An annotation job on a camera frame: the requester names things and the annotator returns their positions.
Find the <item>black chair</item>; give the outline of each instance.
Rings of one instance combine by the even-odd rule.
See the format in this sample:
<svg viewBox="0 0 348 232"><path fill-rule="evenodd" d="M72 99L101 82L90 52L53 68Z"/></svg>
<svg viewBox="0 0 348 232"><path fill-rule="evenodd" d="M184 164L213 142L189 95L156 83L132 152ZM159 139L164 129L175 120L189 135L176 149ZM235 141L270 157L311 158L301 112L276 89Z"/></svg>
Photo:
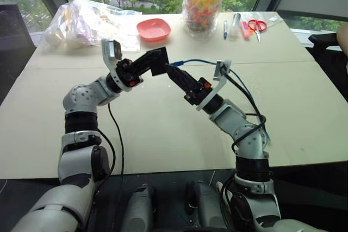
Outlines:
<svg viewBox="0 0 348 232"><path fill-rule="evenodd" d="M348 102L348 58L342 51L326 49L329 46L338 46L336 33L311 35L308 39L314 47L307 50Z"/></svg>
<svg viewBox="0 0 348 232"><path fill-rule="evenodd" d="M0 104L35 46L16 4L0 4Z"/></svg>

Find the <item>person's arm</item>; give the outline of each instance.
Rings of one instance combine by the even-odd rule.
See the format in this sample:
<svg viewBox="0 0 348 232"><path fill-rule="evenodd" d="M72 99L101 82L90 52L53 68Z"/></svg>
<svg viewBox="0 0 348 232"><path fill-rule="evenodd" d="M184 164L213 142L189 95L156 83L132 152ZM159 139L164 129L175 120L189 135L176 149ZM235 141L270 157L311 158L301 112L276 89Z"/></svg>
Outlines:
<svg viewBox="0 0 348 232"><path fill-rule="evenodd" d="M337 30L337 41L342 51L348 56L348 23Z"/></svg>

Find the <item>blue cable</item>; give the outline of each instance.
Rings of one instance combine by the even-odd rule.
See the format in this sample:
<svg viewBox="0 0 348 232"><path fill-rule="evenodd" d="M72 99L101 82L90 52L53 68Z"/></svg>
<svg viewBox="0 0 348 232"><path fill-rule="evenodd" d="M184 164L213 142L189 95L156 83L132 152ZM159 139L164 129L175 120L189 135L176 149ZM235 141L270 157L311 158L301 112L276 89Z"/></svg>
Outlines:
<svg viewBox="0 0 348 232"><path fill-rule="evenodd" d="M216 65L215 62L210 62L210 61L206 61L206 60L202 60L202 59L190 59L190 60L186 60L186 61L177 61L177 62L173 62L170 65L172 66L180 66L183 64L186 64L187 62L203 62L205 64L210 64L210 65ZM240 79L240 77L237 75L237 73L235 73L232 69L229 69L230 72L232 72L237 79L240 81L240 83L242 84L242 86L244 87L244 89L247 91L247 93L250 95L251 99L254 101L250 91L248 90L248 88L245 86L245 84L243 83L243 81Z"/></svg>

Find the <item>floor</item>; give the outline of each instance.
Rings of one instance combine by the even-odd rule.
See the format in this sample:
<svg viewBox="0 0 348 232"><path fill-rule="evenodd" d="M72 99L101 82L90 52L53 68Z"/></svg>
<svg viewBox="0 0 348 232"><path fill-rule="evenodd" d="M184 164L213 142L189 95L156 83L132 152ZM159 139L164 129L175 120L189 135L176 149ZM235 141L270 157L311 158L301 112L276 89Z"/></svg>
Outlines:
<svg viewBox="0 0 348 232"><path fill-rule="evenodd" d="M327 231L347 231L348 162L272 168L282 218L294 218ZM184 211L184 188L188 180L208 183L213 171L191 171L112 176L95 198L87 232L120 230L127 202L144 183L157 190L155 229L199 225L197 213ZM216 171L213 183L224 181L231 170ZM0 188L5 180L0 180ZM59 185L57 179L8 180L0 193L0 231L8 232L40 196Z"/></svg>

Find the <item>wire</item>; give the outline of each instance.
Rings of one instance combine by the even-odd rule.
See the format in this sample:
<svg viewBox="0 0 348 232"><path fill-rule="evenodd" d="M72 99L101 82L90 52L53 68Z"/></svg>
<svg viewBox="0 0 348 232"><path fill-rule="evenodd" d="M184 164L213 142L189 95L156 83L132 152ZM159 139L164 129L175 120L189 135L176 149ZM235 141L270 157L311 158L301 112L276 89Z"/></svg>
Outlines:
<svg viewBox="0 0 348 232"><path fill-rule="evenodd" d="M6 187L6 184L7 184L7 179L5 180L5 184L3 185L2 189L0 190L0 194L4 190L4 188Z"/></svg>
<svg viewBox="0 0 348 232"><path fill-rule="evenodd" d="M241 142L242 140L244 140L245 138L247 138L249 135L251 135L252 133L254 133L255 131L257 131L258 129L262 128L263 126L265 126L265 122L266 122L266 117L263 115L257 115L257 114L245 114L245 115L253 115L253 116L258 116L261 118L261 123L259 125L256 125L254 128L252 128L250 131L246 132L245 134L243 134L241 137L239 137L238 139L236 139L232 145L232 151L235 153L235 149L234 147Z"/></svg>
<svg viewBox="0 0 348 232"><path fill-rule="evenodd" d="M210 178L209 186L211 186L212 183L213 183L213 179L214 179L215 173L216 173L216 170L214 170L214 172L212 174L212 177Z"/></svg>
<svg viewBox="0 0 348 232"><path fill-rule="evenodd" d="M229 221L229 218L228 218L228 211L226 209L225 202L223 201L223 191L225 191L226 201L228 203L228 206L230 207L230 202L229 202L229 199L228 199L228 191L227 191L227 189L229 188L229 186L230 186L231 182L233 181L233 179L234 179L234 173L224 182L224 184L222 185L222 188L220 190L220 209L221 209L223 221L225 222L226 227L227 227L228 230L232 230L232 225L231 225L231 223Z"/></svg>
<svg viewBox="0 0 348 232"><path fill-rule="evenodd" d="M215 62L210 62L210 61L206 61L206 60L202 60L202 59L190 59L190 60L186 60L186 61L177 61L177 62L172 62L170 65L180 66L180 65L183 65L187 62L203 62L205 64L216 65Z"/></svg>
<svg viewBox="0 0 348 232"><path fill-rule="evenodd" d="M173 62L170 65L172 66L180 66L183 64L186 64L187 62L203 62L205 64L210 64L210 65L216 65L215 62L210 62L210 61L206 61L206 60L202 60L202 59L190 59L190 60L186 60L186 61L177 61L177 62ZM238 79L238 81L240 81L240 83L242 84L242 86L244 87L245 91L248 93L248 95L250 96L250 98L254 101L254 98L251 95L251 92L249 91L249 89L246 87L246 85L244 84L244 82L241 80L241 78L239 77L239 75L234 72L232 69L229 69L229 71L231 73L233 73L236 78Z"/></svg>
<svg viewBox="0 0 348 232"><path fill-rule="evenodd" d="M251 103L252 107L254 108L254 111L256 112L256 115L258 116L260 123L262 123L262 116L261 113L259 111L259 109L257 108L254 99L248 95L247 91L244 90L235 80L233 80L226 72L225 68L221 68L221 73L226 77L226 79L232 83L235 87L237 87L245 96L246 98L249 100L249 102ZM261 127L264 129L264 131L266 132L266 127L264 125L264 123L261 125Z"/></svg>
<svg viewBox="0 0 348 232"><path fill-rule="evenodd" d="M245 84L244 84L243 81L240 79L240 77L237 75L237 73L234 72L232 69L229 69L229 71L230 71L231 73L233 73L233 74L237 77L238 81L240 81L240 83L241 83L242 86L244 87L245 91L247 91L247 93L250 95L250 98L251 98L252 100L254 100L254 98L253 98L252 95L251 95L251 92L250 92L249 89L245 86Z"/></svg>
<svg viewBox="0 0 348 232"><path fill-rule="evenodd" d="M124 147L124 145L123 145L123 139L122 139L120 127L119 127L118 123L116 122L113 113L111 112L110 103L108 103L108 110L109 110L109 113L110 113L111 118L113 119L113 121L114 121L114 123L115 123L115 125L116 125L117 131L119 132L119 137L120 137L120 142L121 142L121 153L122 153L121 183L123 183L123 174L124 174L124 172L125 172L125 147Z"/></svg>
<svg viewBox="0 0 348 232"><path fill-rule="evenodd" d="M99 183L98 189L96 191L98 191L100 189L100 187L104 184L104 182L111 176L111 174L114 170L114 167L115 167L115 163L116 163L116 153L115 153L115 148L114 148L113 144L111 143L109 138L100 129L98 129L98 132L103 136L103 138L107 141L107 143L109 144L109 146L111 148L111 151L113 153L113 163L111 165L110 172L107 174L105 179L103 179L102 182Z"/></svg>

